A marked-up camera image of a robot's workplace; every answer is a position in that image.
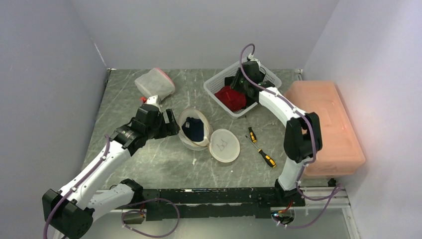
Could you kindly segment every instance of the yellow and black screwdriver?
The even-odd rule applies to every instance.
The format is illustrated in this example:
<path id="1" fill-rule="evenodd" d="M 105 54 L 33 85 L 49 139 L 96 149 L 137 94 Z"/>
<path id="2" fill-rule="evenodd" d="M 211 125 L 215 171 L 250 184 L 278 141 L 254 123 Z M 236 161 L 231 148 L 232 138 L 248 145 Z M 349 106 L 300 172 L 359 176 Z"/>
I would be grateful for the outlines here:
<path id="1" fill-rule="evenodd" d="M 274 160 L 266 153 L 264 153 L 264 151 L 262 151 L 262 149 L 258 148 L 253 142 L 252 140 L 245 135 L 246 138 L 248 138 L 248 140 L 253 144 L 253 146 L 255 146 L 258 149 L 258 153 L 264 158 L 265 162 L 272 168 L 275 168 L 276 162 L 274 162 Z"/>
<path id="2" fill-rule="evenodd" d="M 248 123 L 248 126 L 249 126 L 248 127 L 248 130 L 249 130 L 249 134 L 251 135 L 251 140 L 252 140 L 253 143 L 256 143 L 256 141 L 258 139 L 256 138 L 256 135 L 253 132 L 252 127 L 250 126 L 250 123 L 249 123 L 248 118 L 246 116 L 245 116 L 245 119 L 246 119 L 246 122 Z"/>

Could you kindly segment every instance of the navy blue cloth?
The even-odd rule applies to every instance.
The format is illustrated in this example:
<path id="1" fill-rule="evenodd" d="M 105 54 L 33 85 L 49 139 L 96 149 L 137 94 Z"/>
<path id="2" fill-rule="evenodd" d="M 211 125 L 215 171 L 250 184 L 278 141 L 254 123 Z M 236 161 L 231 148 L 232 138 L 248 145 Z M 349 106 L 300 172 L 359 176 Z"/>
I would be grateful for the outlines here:
<path id="1" fill-rule="evenodd" d="M 186 122 L 182 125 L 182 130 L 193 142 L 204 140 L 204 123 L 200 119 L 187 117 Z"/>

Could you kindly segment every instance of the tabletop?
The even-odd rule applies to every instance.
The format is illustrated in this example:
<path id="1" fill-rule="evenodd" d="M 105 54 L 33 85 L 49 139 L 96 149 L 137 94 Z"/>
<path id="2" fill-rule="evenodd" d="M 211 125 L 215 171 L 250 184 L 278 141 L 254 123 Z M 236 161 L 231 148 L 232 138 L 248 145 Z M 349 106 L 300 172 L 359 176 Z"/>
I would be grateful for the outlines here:
<path id="1" fill-rule="evenodd" d="M 86 167 L 104 147 L 105 134 L 135 116 L 143 96 L 134 80 L 149 70 L 112 70 L 103 101 L 95 122 Z M 286 162 L 283 148 L 285 127 L 263 106 L 256 106 L 246 115 L 258 142 L 256 145 L 277 163 L 270 168 L 251 142 L 245 138 L 248 122 L 245 118 L 231 119 L 203 88 L 204 82 L 218 73 L 218 69 L 163 70 L 175 83 L 176 91 L 161 102 L 162 110 L 172 109 L 178 118 L 186 108 L 196 108 L 208 119 L 213 129 L 230 130 L 240 142 L 240 154 L 231 163 L 215 160 L 206 149 L 192 151 L 183 146 L 179 137 L 151 139 L 129 160 L 121 164 L 105 181 L 108 189 L 126 178 L 131 178 L 144 188 L 228 188 L 272 187 Z M 284 93 L 294 81 L 294 70 L 271 70 L 282 80 Z M 302 186 L 327 186 L 326 179 L 305 179 Z"/>

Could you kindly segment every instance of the gray marble surface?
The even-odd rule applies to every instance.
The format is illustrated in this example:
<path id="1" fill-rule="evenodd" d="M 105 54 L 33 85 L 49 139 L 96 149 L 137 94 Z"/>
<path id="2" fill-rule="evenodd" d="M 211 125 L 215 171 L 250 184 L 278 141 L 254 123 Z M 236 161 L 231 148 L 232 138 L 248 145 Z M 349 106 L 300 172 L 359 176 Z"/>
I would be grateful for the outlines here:
<path id="1" fill-rule="evenodd" d="M 141 93 L 134 80 L 149 70 L 113 70 L 101 103 L 93 135 L 85 158 L 87 166 L 103 148 L 104 134 L 111 135 L 117 127 L 129 122 L 140 106 Z M 294 81 L 293 70 L 272 70 L 281 80 L 284 93 Z M 188 107 L 195 107 L 209 120 L 214 130 L 225 128 L 240 142 L 240 155 L 232 163 L 220 163 L 208 150 L 192 151 L 184 147 L 178 136 L 149 140 L 127 162 L 119 166 L 105 181 L 103 189 L 126 178 L 134 179 L 144 188 L 215 188 L 274 186 L 281 174 L 286 155 L 283 149 L 285 128 L 266 108 L 256 106 L 247 113 L 257 135 L 258 147 L 276 161 L 270 168 L 256 148 L 245 138 L 245 118 L 232 120 L 208 96 L 204 81 L 219 72 L 215 69 L 164 70 L 174 81 L 176 92 L 162 101 L 162 109 L 171 108 L 176 118 Z M 305 179 L 303 186 L 326 186 L 326 179 Z"/>

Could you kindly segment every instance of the red cloth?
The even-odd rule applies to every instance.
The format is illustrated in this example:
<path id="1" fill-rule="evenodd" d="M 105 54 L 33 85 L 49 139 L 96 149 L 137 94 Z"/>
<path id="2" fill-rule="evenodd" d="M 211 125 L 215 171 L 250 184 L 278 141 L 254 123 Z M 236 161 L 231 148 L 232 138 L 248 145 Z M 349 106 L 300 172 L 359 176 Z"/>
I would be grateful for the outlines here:
<path id="1" fill-rule="evenodd" d="M 235 112 L 246 106 L 246 96 L 230 86 L 224 86 L 219 92 L 214 94 L 227 108 Z"/>

